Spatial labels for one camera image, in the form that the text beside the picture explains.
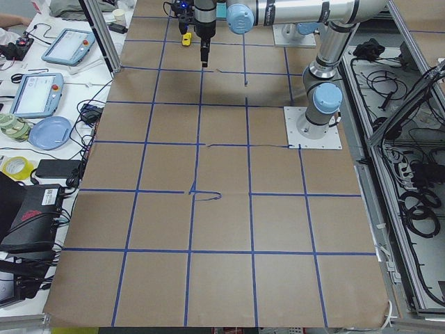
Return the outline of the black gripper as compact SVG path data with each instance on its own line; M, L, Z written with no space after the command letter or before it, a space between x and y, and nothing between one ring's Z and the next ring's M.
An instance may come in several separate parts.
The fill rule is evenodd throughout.
M198 37L214 37L216 34L216 7L214 0L171 1L173 17L179 21L179 31L183 35L193 25ZM200 60L203 68L208 67L211 38L200 41Z

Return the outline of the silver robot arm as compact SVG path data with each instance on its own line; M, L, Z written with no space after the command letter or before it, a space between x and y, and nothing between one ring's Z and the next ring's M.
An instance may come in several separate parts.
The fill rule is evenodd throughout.
M232 33L243 35L254 26L316 23L326 25L314 61L305 69L303 83L308 107L296 122L306 138L326 135L342 102L340 89L330 80L361 22L371 19L386 1L226 1L226 22Z

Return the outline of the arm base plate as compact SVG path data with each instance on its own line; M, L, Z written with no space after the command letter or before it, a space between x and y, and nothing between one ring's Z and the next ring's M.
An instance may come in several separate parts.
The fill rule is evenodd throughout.
M285 106L284 120L291 149L341 150L335 116L326 125L313 125L306 119L306 107Z
M314 32L317 29L316 22L276 24L273 26L275 45L313 49L316 47Z

